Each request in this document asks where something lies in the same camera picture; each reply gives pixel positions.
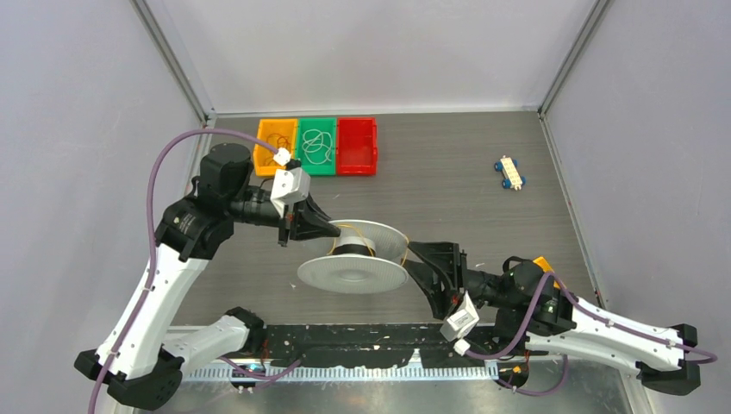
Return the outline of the white plastic spool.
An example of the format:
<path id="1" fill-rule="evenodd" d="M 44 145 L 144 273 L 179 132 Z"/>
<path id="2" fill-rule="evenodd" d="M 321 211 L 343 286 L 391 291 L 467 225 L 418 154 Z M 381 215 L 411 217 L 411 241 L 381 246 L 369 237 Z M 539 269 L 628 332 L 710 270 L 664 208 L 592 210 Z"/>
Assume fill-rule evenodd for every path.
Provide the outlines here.
<path id="1" fill-rule="evenodd" d="M 376 294 L 407 282 L 404 268 L 409 238 L 389 225 L 359 219 L 333 220 L 341 229 L 337 238 L 305 243 L 317 256 L 297 269 L 307 285 L 327 292 Z"/>

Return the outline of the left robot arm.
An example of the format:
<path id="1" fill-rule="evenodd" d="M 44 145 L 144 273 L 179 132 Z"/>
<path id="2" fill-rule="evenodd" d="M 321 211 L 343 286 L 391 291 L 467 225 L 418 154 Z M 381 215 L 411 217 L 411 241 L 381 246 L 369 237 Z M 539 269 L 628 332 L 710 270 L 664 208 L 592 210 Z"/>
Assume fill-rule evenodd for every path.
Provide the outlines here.
<path id="1" fill-rule="evenodd" d="M 266 325 L 241 307 L 178 340 L 166 332 L 194 281 L 234 233 L 237 223 L 271 227 L 278 243 L 337 237 L 338 227 L 309 194 L 309 175 L 295 160 L 270 190 L 252 185 L 253 156 L 241 145 L 214 146 L 200 163 L 192 191 L 163 213 L 151 234 L 141 282 L 107 339 L 81 352 L 75 368 L 117 403 L 146 411 L 165 405 L 183 378 L 230 353 L 257 355 Z"/>

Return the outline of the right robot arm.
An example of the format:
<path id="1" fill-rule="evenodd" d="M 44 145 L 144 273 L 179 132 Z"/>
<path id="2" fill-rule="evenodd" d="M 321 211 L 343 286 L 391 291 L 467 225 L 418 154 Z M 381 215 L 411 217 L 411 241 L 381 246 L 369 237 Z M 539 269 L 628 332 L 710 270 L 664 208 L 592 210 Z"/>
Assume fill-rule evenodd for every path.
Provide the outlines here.
<path id="1" fill-rule="evenodd" d="M 408 245 L 403 264 L 426 296 L 455 354 L 497 360 L 560 354 L 635 376 L 655 392 L 684 396 L 701 385 L 697 329 L 655 327 L 596 307 L 567 290 L 542 258 L 510 256 L 499 274 L 471 269 L 456 243 Z"/>

